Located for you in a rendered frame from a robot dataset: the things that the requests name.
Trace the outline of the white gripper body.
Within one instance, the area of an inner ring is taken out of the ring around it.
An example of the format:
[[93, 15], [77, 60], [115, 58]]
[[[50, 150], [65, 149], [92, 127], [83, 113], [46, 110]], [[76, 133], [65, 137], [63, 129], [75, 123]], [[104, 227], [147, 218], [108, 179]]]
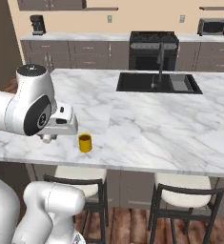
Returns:
[[56, 135], [76, 135], [78, 124], [75, 114], [70, 119], [51, 117], [46, 127], [41, 131], [42, 134]]

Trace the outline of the black sink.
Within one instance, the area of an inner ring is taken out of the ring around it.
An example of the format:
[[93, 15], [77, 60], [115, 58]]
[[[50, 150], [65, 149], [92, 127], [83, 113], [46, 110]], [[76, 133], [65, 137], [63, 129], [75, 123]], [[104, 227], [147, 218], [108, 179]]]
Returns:
[[121, 72], [116, 90], [118, 92], [161, 92], [202, 94], [191, 74]]

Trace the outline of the grey wall cupboard run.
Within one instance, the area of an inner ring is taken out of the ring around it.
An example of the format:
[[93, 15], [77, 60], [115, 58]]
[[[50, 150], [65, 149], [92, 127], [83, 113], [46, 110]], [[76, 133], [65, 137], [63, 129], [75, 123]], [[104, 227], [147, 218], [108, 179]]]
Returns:
[[83, 10], [86, 0], [17, 0], [20, 10]]

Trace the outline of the grey base cupboard run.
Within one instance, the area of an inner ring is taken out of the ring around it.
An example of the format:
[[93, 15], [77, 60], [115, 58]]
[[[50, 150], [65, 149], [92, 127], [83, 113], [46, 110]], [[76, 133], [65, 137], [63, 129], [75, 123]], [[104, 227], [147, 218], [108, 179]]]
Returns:
[[127, 70], [127, 41], [22, 40], [25, 62], [55, 69]]
[[224, 42], [181, 42], [175, 69], [224, 72]]

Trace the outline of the grey microwave oven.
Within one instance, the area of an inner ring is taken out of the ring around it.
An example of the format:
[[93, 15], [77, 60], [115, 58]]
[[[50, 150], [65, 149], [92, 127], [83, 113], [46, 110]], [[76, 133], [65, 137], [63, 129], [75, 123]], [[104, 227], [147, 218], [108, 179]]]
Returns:
[[224, 36], [224, 18], [200, 18], [197, 27], [197, 34], [199, 36]]

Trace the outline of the black coffee machine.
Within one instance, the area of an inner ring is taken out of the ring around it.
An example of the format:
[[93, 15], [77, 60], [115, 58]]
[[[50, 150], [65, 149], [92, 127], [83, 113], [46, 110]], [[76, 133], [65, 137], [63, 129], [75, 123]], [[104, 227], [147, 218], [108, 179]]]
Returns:
[[33, 35], [43, 35], [46, 33], [44, 17], [42, 15], [31, 15], [30, 21], [33, 27]]

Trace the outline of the dark grey tap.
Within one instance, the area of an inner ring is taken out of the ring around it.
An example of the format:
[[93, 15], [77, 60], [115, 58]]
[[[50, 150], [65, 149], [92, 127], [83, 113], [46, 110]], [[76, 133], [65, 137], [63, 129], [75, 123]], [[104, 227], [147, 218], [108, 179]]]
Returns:
[[157, 63], [159, 64], [159, 74], [157, 80], [153, 80], [151, 84], [151, 88], [156, 90], [162, 81], [162, 71], [164, 65], [164, 43], [161, 42], [159, 45], [159, 54], [157, 57]]

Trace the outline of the black oven with hob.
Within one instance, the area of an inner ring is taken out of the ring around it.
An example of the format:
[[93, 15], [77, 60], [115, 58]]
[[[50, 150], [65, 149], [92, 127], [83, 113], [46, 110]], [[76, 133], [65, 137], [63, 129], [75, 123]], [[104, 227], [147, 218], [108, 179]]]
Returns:
[[173, 31], [132, 31], [130, 36], [129, 69], [158, 71], [160, 44], [164, 46], [164, 71], [174, 71], [179, 40]]

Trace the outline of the black stool with white cushion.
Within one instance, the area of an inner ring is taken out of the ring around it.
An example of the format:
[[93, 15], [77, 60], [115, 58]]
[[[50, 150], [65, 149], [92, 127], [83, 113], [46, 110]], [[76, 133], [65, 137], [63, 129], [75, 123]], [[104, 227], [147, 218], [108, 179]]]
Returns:
[[213, 189], [208, 176], [156, 173], [148, 221], [150, 244], [154, 243], [158, 218], [169, 218], [176, 244], [174, 220], [185, 222], [186, 234], [191, 220], [207, 223], [203, 244], [208, 244], [224, 189]]
[[85, 229], [88, 212], [99, 213], [100, 238], [88, 238], [89, 242], [106, 244], [105, 230], [109, 226], [107, 171], [105, 169], [58, 166], [54, 176], [45, 174], [44, 180], [74, 186], [84, 192], [86, 198], [98, 195], [95, 202], [87, 201], [82, 229]]

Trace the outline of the yellow cup of hot chocolate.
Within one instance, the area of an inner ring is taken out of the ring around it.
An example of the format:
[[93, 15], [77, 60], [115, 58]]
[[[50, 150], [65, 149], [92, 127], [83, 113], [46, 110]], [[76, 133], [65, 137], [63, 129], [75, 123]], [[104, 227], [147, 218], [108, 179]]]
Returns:
[[78, 136], [79, 150], [82, 153], [88, 153], [92, 150], [92, 136], [88, 133], [81, 133]]

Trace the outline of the grey island cupboard run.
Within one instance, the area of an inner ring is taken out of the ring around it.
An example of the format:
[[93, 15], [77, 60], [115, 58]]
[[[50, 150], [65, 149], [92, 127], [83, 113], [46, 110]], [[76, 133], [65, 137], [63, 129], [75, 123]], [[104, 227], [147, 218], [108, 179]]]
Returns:
[[[43, 175], [54, 175], [56, 166], [30, 164], [27, 171], [31, 181], [43, 180]], [[210, 177], [212, 188], [224, 188], [224, 178]], [[108, 170], [107, 186], [109, 207], [150, 209], [153, 195], [153, 173]], [[161, 200], [161, 208], [183, 210]], [[210, 214], [208, 207], [194, 209], [194, 214]], [[224, 216], [224, 195], [218, 214]]]

